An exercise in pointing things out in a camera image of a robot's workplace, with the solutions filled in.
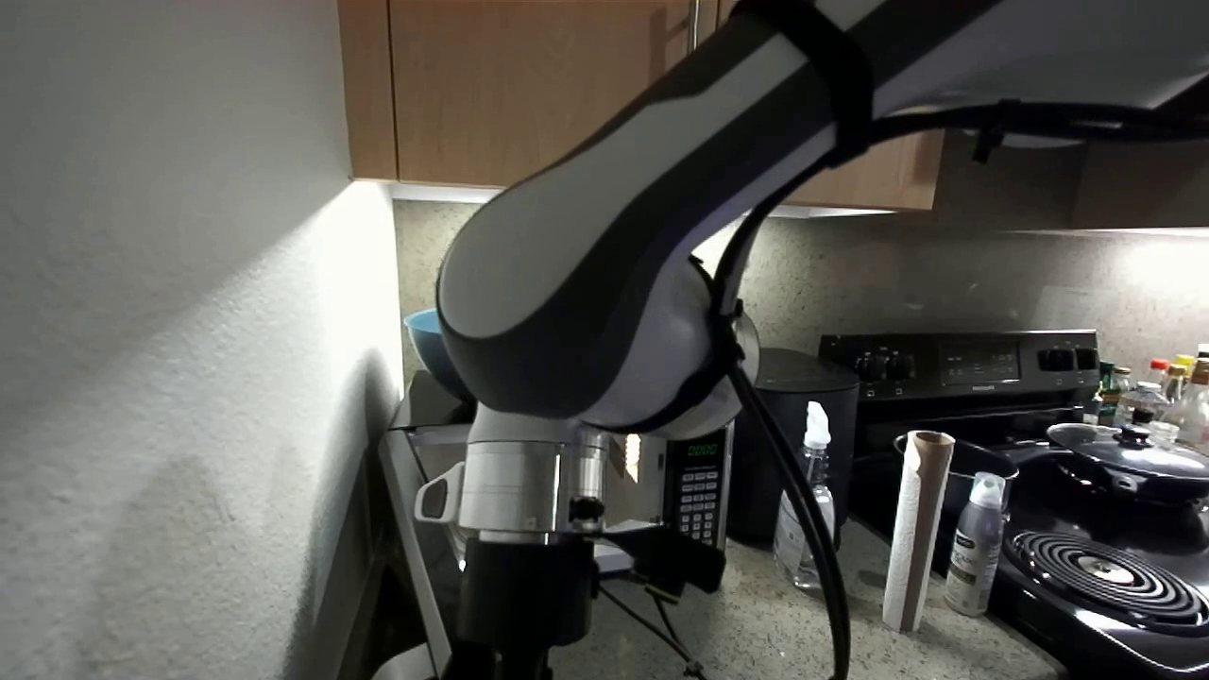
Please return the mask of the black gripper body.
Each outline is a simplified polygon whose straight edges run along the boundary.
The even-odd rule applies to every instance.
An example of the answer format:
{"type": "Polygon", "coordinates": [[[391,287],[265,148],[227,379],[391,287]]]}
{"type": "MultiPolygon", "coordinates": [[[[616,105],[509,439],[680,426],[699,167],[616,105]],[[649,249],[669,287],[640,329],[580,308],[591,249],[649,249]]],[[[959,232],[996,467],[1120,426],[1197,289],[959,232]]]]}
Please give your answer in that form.
{"type": "Polygon", "coordinates": [[[593,547],[473,536],[445,680],[551,680],[548,649],[591,629],[593,547]]]}

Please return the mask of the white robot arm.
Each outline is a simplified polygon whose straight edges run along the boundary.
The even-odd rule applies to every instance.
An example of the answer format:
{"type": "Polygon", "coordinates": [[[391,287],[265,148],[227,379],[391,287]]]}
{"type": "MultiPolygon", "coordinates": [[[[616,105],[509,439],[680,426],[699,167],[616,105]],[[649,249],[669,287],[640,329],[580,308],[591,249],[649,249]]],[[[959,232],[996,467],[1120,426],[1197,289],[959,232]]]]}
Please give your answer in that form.
{"type": "Polygon", "coordinates": [[[1192,138],[1166,101],[1209,0],[737,0],[587,144],[486,200],[435,302],[478,399],[450,522],[470,536],[450,680],[548,680],[587,634],[605,429],[699,433],[761,402],[742,253],[785,191],[921,129],[1192,138]]]}

